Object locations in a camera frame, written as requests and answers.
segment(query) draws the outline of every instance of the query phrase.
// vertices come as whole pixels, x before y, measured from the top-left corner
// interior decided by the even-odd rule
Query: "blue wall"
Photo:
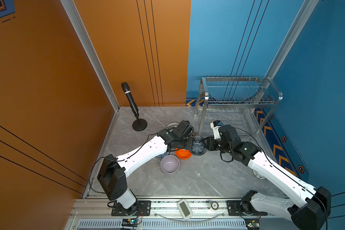
[[[234,63],[232,75],[239,75],[244,69],[242,75],[264,76],[302,4],[303,0],[255,0],[254,4],[253,0],[192,0],[187,97],[197,97],[202,76],[228,76]]]
[[[276,111],[309,168],[309,183],[345,191],[345,0],[319,1],[274,80],[284,93]],[[336,196],[332,206],[345,203]],[[345,206],[331,216],[345,215]],[[345,229],[345,217],[329,219]]]
[[[5,7],[6,9],[3,10],[3,11],[0,11],[0,18],[4,17],[4,16],[7,16],[9,14],[12,14],[15,12],[15,9],[14,9],[14,0],[5,0],[4,1],[5,3]]]

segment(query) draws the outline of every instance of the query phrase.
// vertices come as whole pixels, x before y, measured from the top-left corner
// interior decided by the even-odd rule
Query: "round stand base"
[[[145,119],[135,120],[132,126],[135,131],[142,131],[147,128],[147,122]]]

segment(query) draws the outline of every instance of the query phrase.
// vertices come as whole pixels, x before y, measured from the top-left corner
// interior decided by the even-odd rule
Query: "vent grille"
[[[245,226],[244,221],[241,220],[216,220],[216,221],[209,221],[209,222],[196,222],[196,221],[187,221],[187,222],[168,222],[165,220],[143,220],[143,228],[144,229],[169,229],[169,228],[191,228],[195,227],[197,229],[212,229],[212,228],[227,228],[233,229],[235,227],[240,227],[242,229]]]
[[[82,218],[79,222],[78,229],[101,228],[101,229],[120,229],[122,219],[105,219],[105,218]],[[163,219],[143,219],[144,230],[169,230],[169,229],[244,229],[245,222],[242,219],[225,219],[211,220],[209,222],[170,222]]]
[[[120,221],[119,220],[81,220],[79,222],[78,227],[119,227]]]

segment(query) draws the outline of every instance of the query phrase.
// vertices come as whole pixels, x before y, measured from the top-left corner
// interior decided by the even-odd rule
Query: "wire rack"
[[[220,120],[256,136],[282,100],[282,93],[269,79],[256,76],[208,76],[200,81],[195,114],[199,116],[199,135],[211,135],[211,122]],[[248,124],[246,114],[253,108],[270,108],[256,131]],[[238,135],[246,136],[238,130]]]

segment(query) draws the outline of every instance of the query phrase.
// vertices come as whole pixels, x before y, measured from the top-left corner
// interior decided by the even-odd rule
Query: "digital thermometer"
[[[193,216],[192,210],[185,199],[178,202],[178,209],[184,220],[189,220]]]

